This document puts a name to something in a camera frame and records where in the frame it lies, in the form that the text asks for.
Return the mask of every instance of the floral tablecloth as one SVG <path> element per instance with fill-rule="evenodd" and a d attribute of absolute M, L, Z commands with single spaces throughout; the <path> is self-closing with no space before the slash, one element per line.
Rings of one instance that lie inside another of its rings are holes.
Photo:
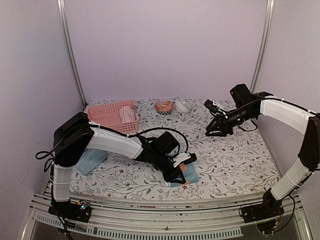
<path fill-rule="evenodd" d="M 279 174 L 258 130 L 244 132 L 234 128 L 227 137 L 207 137 L 205 128 L 212 120 L 204 107 L 204 100 L 187 102 L 192 112 L 160 115 L 154 104 L 156 99 L 136 100 L 139 114 L 139 132 L 155 127 L 176 129 L 187 137 L 189 152 L 197 155 L 194 162 L 199 182 L 179 187 L 166 187 L 162 173 L 151 165 L 137 162 L 119 154 L 109 157 L 89 175 L 72 172 L 70 190 L 80 194 L 136 200 L 187 200 L 225 198 L 259 193 L 273 186 Z M 89 107 L 114 101 L 91 101 Z M 232 101 L 216 101 L 224 110 L 234 108 Z M 243 125 L 254 129 L 250 122 Z M 163 131 L 147 133 L 158 137 Z M 184 149 L 182 137 L 172 133 Z"/>

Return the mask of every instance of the plastic basket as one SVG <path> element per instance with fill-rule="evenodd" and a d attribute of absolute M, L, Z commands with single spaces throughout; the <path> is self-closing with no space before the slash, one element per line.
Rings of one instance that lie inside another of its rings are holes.
<path fill-rule="evenodd" d="M 137 132 L 139 120 L 138 113 L 136 111 L 135 121 L 122 123 L 119 110 L 124 106 L 130 106 L 132 109 L 136 110 L 134 100 L 116 101 L 103 105 L 88 107 L 88 118 L 93 122 L 121 133 L 127 134 Z"/>

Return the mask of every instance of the metal vent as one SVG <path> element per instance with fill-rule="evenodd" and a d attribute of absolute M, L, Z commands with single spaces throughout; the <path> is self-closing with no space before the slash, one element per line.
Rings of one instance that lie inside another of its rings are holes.
<path fill-rule="evenodd" d="M 36 220 L 57 228 L 63 228 L 57 217 L 48 216 L 38 213 Z M 190 233 L 140 233 L 110 230 L 102 227 L 87 226 L 86 231 L 73 232 L 105 238 L 108 240 L 224 240 L 236 237 L 242 237 L 240 227 L 234 227 L 225 230 L 206 231 L 206 232 L 190 232 Z"/>

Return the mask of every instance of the folded cloth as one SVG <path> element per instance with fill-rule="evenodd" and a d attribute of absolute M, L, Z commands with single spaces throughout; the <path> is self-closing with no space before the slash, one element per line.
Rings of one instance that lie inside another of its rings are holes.
<path fill-rule="evenodd" d="M 122 123 L 130 123 L 136 120 L 136 113 L 130 106 L 123 106 L 119 110 Z"/>
<path fill-rule="evenodd" d="M 199 176 L 196 173 L 196 169 L 192 163 L 185 165 L 184 163 L 180 163 L 180 168 L 182 170 L 183 176 L 185 178 L 185 183 L 177 183 L 177 182 L 167 182 L 167 187 L 173 188 L 182 185 L 189 185 L 199 182 Z"/>
<path fill-rule="evenodd" d="M 99 149 L 86 149 L 75 168 L 82 174 L 88 175 L 100 163 L 107 159 L 108 153 Z"/>

